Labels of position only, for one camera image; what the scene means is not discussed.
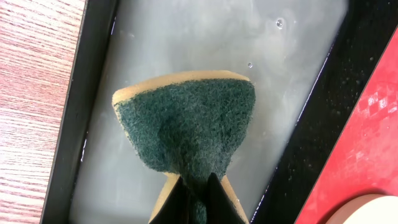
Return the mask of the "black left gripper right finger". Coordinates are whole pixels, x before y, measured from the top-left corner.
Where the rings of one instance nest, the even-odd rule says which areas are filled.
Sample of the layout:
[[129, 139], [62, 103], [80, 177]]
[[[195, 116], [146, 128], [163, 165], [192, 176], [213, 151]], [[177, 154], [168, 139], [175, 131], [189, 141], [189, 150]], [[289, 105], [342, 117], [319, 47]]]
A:
[[208, 224], [245, 224], [246, 215], [227, 176], [211, 173], [206, 187]]

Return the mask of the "green yellow sponge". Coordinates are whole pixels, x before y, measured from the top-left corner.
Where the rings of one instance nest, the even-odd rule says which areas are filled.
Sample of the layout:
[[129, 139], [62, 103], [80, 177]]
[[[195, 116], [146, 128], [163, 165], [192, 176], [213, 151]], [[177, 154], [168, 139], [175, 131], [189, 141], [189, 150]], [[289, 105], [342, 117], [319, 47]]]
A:
[[226, 70], [164, 75], [116, 91], [112, 106], [140, 160], [190, 191], [189, 223], [207, 223], [206, 187], [221, 180], [246, 137], [256, 94]]

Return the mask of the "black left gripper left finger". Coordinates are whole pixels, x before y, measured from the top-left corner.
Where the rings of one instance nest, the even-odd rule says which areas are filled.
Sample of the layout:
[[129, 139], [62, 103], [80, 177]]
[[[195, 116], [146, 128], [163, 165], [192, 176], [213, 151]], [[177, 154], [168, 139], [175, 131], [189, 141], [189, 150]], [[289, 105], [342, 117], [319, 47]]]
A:
[[179, 175], [168, 175], [149, 224], [188, 224], [190, 191]]

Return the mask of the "white plate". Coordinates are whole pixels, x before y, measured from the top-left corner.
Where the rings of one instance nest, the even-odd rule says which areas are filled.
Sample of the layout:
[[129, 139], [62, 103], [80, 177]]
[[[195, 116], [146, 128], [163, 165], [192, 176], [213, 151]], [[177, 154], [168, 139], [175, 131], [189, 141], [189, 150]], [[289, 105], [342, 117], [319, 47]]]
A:
[[368, 194], [354, 198], [326, 224], [397, 224], [397, 196]]

